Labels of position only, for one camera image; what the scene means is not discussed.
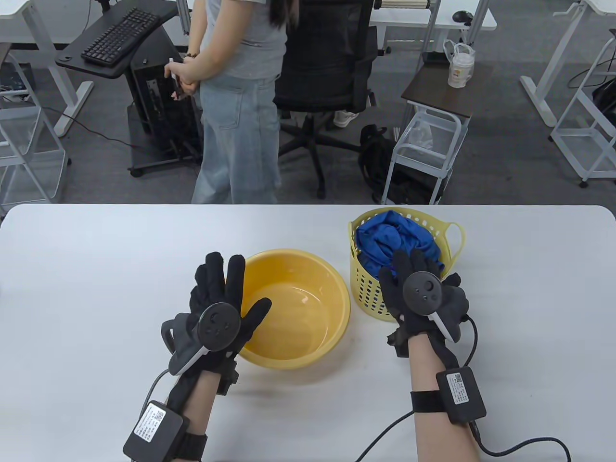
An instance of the blue cloth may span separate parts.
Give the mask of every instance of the blue cloth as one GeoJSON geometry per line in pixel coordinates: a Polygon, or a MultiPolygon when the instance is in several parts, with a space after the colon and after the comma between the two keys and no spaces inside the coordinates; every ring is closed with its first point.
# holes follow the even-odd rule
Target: blue cloth
{"type": "Polygon", "coordinates": [[[398,249],[408,255],[413,249],[419,249],[427,258],[439,262],[441,270],[445,267],[440,263],[440,249],[430,231],[393,210],[366,221],[357,228],[355,239],[360,251],[359,263],[377,280],[381,268],[391,266],[392,256],[398,249]]]}

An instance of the black glove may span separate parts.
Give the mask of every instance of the black glove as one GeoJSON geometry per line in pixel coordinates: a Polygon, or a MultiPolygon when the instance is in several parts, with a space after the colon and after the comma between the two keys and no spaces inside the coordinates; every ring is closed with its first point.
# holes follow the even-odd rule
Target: black glove
{"type": "MultiPolygon", "coordinates": [[[[379,272],[383,301],[389,313],[399,324],[398,329],[387,338],[387,342],[395,347],[399,357],[405,358],[408,358],[408,339],[421,333],[429,335],[433,347],[434,342],[438,342],[439,349],[441,345],[444,348],[445,336],[437,325],[427,316],[414,313],[404,301],[402,292],[404,281],[417,271],[428,271],[440,279],[441,271],[438,263],[426,259],[424,253],[418,249],[414,249],[410,257],[404,251],[398,250],[393,256],[393,269],[396,276],[387,267],[381,268],[379,272]]],[[[446,317],[448,326],[451,326],[453,330],[458,330],[457,338],[454,334],[455,341],[460,338],[460,323],[468,312],[468,300],[464,291],[459,287],[460,282],[460,276],[457,273],[442,282],[442,303],[438,308],[441,318],[446,317]]],[[[452,359],[446,358],[446,361],[451,363],[452,359]]]]}
{"type": "MultiPolygon", "coordinates": [[[[226,302],[237,311],[241,310],[246,261],[241,255],[234,255],[229,259],[226,284],[223,263],[222,256],[218,252],[213,252],[208,254],[205,257],[205,263],[197,268],[195,273],[197,285],[190,293],[190,311],[193,314],[201,315],[207,307],[217,302],[226,302]]],[[[240,331],[231,345],[222,351],[207,353],[191,367],[221,374],[221,385],[223,386],[219,388],[220,394],[221,388],[226,394],[226,389],[232,383],[237,382],[235,357],[252,338],[255,329],[261,324],[271,307],[272,301],[269,298],[258,300],[242,318],[240,331]]]]}
{"type": "MultiPolygon", "coordinates": [[[[234,255],[229,259],[227,269],[227,282],[223,270],[222,256],[213,252],[205,257],[205,263],[195,273],[197,285],[190,293],[190,311],[187,315],[188,330],[190,331],[199,321],[200,315],[212,304],[226,302],[241,313],[241,301],[244,295],[244,272],[246,261],[241,255],[234,255]]],[[[180,375],[176,385],[172,388],[167,399],[167,407],[176,413],[182,413],[190,394],[197,386],[202,371],[210,371],[221,375],[217,394],[226,395],[229,387],[237,383],[239,377],[235,371],[235,357],[252,338],[255,329],[261,324],[272,301],[262,298],[255,303],[249,312],[241,319],[240,329],[235,340],[221,351],[209,351],[201,356],[188,370],[180,375]]],[[[173,341],[167,341],[173,353],[173,341]]]]}

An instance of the computer mouse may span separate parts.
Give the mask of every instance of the computer mouse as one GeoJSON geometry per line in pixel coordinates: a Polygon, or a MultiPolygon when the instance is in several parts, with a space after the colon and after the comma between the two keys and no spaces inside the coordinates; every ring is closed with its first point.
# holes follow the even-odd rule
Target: computer mouse
{"type": "Polygon", "coordinates": [[[469,23],[472,21],[473,15],[470,11],[456,11],[453,14],[452,19],[454,20],[454,22],[463,22],[464,24],[469,23]]]}

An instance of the black keyboard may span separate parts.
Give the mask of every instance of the black keyboard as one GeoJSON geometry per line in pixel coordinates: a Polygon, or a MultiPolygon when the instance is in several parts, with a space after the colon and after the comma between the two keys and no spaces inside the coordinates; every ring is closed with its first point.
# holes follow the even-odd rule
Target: black keyboard
{"type": "Polygon", "coordinates": [[[113,67],[136,43],[156,29],[159,21],[160,16],[133,8],[119,24],[111,26],[83,50],[81,57],[99,66],[113,67]]]}

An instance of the gray t-shirt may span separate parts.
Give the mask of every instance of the gray t-shirt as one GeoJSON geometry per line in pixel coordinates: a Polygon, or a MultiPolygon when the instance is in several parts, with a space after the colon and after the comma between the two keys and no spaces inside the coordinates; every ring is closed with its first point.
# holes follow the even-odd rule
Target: gray t-shirt
{"type": "MultiPolygon", "coordinates": [[[[286,51],[286,30],[274,27],[269,22],[269,0],[232,0],[255,2],[253,19],[235,55],[222,74],[241,79],[265,79],[275,77],[282,70],[282,58],[286,51]]],[[[208,28],[203,36],[201,51],[209,44],[221,9],[222,0],[205,0],[208,28]]]]}

